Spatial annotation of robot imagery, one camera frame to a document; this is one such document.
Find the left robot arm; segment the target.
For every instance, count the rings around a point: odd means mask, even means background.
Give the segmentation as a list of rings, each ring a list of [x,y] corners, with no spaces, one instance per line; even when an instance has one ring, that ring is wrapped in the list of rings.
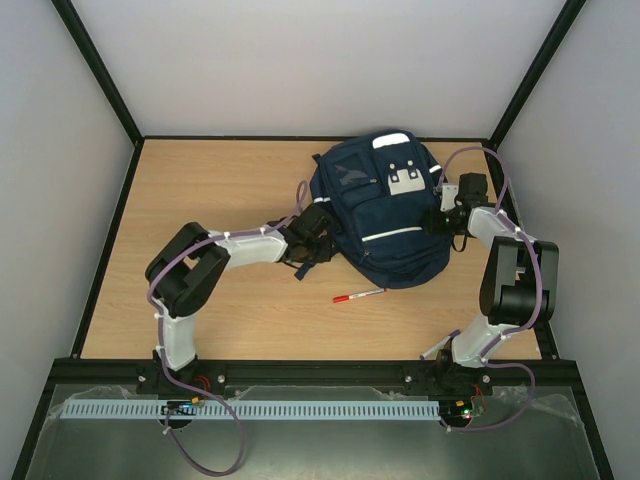
[[[294,268],[301,280],[333,256],[333,223],[326,210],[313,204],[254,230],[217,232],[197,222],[184,225],[145,271],[147,300],[158,322],[156,352],[164,367],[179,371],[196,359],[196,313],[225,272],[282,263]]]

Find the navy blue backpack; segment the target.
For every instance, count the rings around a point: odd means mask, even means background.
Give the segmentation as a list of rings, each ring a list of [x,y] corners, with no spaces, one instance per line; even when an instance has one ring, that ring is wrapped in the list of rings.
[[[379,288],[413,288],[446,269],[450,236],[422,226],[441,205],[434,188],[442,168],[412,133],[362,135],[313,159],[310,193],[332,218],[332,254]]]

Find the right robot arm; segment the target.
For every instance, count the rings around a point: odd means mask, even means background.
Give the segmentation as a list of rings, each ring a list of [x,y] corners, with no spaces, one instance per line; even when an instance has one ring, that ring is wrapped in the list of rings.
[[[479,291],[480,313],[421,358],[435,354],[440,388],[460,390],[485,367],[491,355],[516,334],[547,322],[556,302],[559,248],[516,225],[502,207],[488,201],[486,176],[468,173],[456,184],[440,181],[440,206],[429,210],[424,230],[464,240],[478,239],[488,251]]]

